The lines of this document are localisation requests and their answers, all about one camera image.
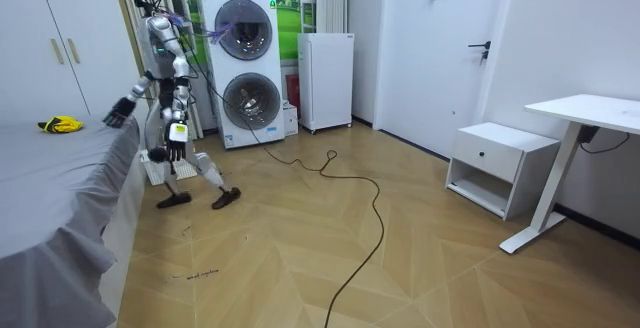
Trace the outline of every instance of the humanoid robot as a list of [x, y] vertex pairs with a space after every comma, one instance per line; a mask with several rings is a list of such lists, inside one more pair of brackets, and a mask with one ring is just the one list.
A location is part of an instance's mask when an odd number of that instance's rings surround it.
[[195, 153], [189, 138], [188, 117], [189, 64], [176, 35], [172, 22], [158, 8], [159, 1], [134, 0], [137, 7], [144, 9], [137, 38], [142, 45], [143, 63], [146, 72], [131, 92], [121, 98], [105, 117], [104, 122], [114, 128], [122, 127], [133, 112], [136, 102], [144, 92], [158, 81], [160, 94], [153, 101], [145, 122], [145, 143], [149, 159], [162, 164], [164, 184], [171, 193], [167, 199], [157, 204], [158, 208], [169, 208], [191, 201], [188, 192], [180, 192], [174, 162], [185, 159], [198, 175], [218, 187], [222, 195], [212, 204], [213, 209], [221, 209], [240, 197], [238, 188], [227, 186], [206, 153]]

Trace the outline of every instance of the desk leg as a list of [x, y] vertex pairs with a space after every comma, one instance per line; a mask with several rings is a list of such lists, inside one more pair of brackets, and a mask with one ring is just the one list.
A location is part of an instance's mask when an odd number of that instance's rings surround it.
[[567, 171], [569, 171], [573, 155], [578, 147], [578, 134], [581, 128], [582, 124], [580, 123], [569, 123], [569, 128], [567, 128], [567, 132], [564, 135], [556, 160], [553, 162], [553, 167], [542, 191], [531, 225], [500, 244], [500, 248], [505, 252], [513, 254], [547, 229], [564, 220], [565, 217], [563, 215], [553, 212], [553, 198], [560, 183], [567, 175]]

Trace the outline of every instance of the red object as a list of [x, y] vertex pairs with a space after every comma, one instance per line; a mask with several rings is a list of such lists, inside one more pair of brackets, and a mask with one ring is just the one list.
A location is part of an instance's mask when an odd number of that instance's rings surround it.
[[300, 79], [297, 74], [289, 74], [286, 79], [289, 104], [298, 108], [298, 117], [300, 117]]

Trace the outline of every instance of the washing machine door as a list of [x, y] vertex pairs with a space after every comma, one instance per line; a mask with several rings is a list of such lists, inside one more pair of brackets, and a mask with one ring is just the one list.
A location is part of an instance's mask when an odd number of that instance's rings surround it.
[[268, 126], [282, 109], [278, 88], [258, 73], [244, 73], [234, 78], [223, 97], [224, 112], [229, 120], [247, 130]]
[[271, 21], [267, 13], [250, 0], [230, 0], [216, 15], [216, 31], [229, 29], [220, 45], [241, 60], [258, 59], [271, 45]]

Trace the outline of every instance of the white nightstand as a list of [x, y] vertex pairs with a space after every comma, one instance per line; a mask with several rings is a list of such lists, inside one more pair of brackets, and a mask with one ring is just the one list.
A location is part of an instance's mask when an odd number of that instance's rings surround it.
[[494, 123], [456, 133], [446, 187], [508, 219], [533, 209], [560, 143]]

